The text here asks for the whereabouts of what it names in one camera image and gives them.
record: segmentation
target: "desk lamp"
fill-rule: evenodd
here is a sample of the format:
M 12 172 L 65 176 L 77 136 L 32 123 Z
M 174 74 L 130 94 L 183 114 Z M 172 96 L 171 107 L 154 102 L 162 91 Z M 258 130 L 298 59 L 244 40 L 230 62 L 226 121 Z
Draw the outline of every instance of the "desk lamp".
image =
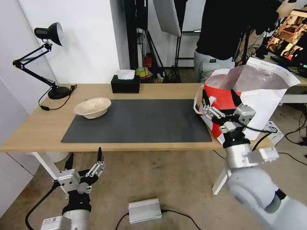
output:
M 49 80 L 47 78 L 44 78 L 31 70 L 26 68 L 26 65 L 29 64 L 30 62 L 38 59 L 39 57 L 45 55 L 46 53 L 51 51 L 52 44 L 48 41 L 51 40 L 54 43 L 56 43 L 59 46 L 64 45 L 64 34 L 63 34 L 63 29 L 60 25 L 60 23 L 55 22 L 51 24 L 48 28 L 35 28 L 34 29 L 34 34 L 36 37 L 40 38 L 44 44 L 39 47 L 38 49 L 32 51 L 31 53 L 27 54 L 26 56 L 23 56 L 20 59 L 17 59 L 13 61 L 13 65 L 21 69 L 22 71 L 26 72 L 27 74 L 32 75 L 33 77 L 37 78 L 38 80 L 44 82 L 45 84 L 49 85 L 51 90 L 48 92 L 48 97 L 50 99 L 61 99 L 66 96 L 69 96 L 71 94 L 71 90 L 68 89 L 67 87 L 59 87 L 56 85 L 55 81 Z M 36 53 L 37 51 L 45 48 L 46 51 L 35 56 L 35 57 L 29 57 L 30 55 Z

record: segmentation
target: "black tissue box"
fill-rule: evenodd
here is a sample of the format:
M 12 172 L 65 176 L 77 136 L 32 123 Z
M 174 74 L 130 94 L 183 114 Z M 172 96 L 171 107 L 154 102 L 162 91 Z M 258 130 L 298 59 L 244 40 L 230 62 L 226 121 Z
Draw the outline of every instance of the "black tissue box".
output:
M 113 93 L 139 93 L 140 77 L 135 75 L 130 80 L 120 80 L 117 75 L 114 75 L 111 81 Z

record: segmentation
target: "white bowl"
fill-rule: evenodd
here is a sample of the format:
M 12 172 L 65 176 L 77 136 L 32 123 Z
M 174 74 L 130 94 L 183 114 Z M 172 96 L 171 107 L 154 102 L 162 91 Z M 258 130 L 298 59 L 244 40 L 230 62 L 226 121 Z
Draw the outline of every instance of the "white bowl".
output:
M 74 112 L 77 115 L 93 119 L 104 115 L 111 106 L 111 101 L 108 98 L 98 97 L 91 98 L 76 105 Z

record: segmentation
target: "red and white bag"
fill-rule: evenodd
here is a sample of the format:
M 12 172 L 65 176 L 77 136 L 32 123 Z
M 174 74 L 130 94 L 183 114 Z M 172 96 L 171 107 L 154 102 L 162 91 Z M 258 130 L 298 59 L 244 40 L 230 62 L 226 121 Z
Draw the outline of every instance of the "red and white bag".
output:
M 243 104 L 256 111 L 248 126 L 263 129 L 287 89 L 299 83 L 300 81 L 288 70 L 272 63 L 249 58 L 246 65 L 231 70 L 215 70 L 201 88 L 206 91 L 211 106 L 219 110 L 235 109 L 230 92 L 230 89 L 233 89 Z M 203 105 L 197 103 L 198 94 L 199 90 L 194 98 L 194 110 L 200 114 L 214 136 L 223 144 L 225 139 L 219 125 L 212 123 L 199 112 Z M 250 129 L 246 129 L 244 133 L 251 141 L 259 135 L 259 132 Z

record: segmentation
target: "bag handle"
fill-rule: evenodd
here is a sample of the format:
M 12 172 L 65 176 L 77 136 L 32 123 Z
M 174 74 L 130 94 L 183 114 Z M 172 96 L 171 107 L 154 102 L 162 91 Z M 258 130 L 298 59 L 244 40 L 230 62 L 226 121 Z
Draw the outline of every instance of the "bag handle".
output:
M 193 109 L 194 109 L 195 113 L 201 114 L 201 115 L 202 115 L 202 113 L 199 112 L 199 111 L 196 109 L 196 104 L 197 104 L 197 99 L 198 99 L 199 90 L 200 90 L 201 88 L 203 88 L 203 90 L 205 90 L 205 89 L 204 89 L 204 86 L 205 86 L 205 85 L 202 85 L 202 86 L 197 90 L 197 93 L 196 93 L 195 98 L 194 98 L 194 105 L 193 105 Z M 210 96 L 210 97 L 209 97 L 209 101 L 210 101 L 210 105 L 212 105 L 212 103 L 216 101 L 216 98 L 213 97 L 213 96 Z
M 201 88 L 204 88 L 204 86 L 205 86 L 205 85 L 202 85 L 202 86 L 197 90 L 196 96 L 195 96 L 195 98 L 194 98 L 194 106 L 193 106 L 193 109 L 194 109 L 195 113 L 197 113 L 197 114 L 202 114 L 201 112 L 199 112 L 199 111 L 196 109 L 196 104 L 197 104 L 197 99 L 198 99 L 199 90 L 200 90 Z

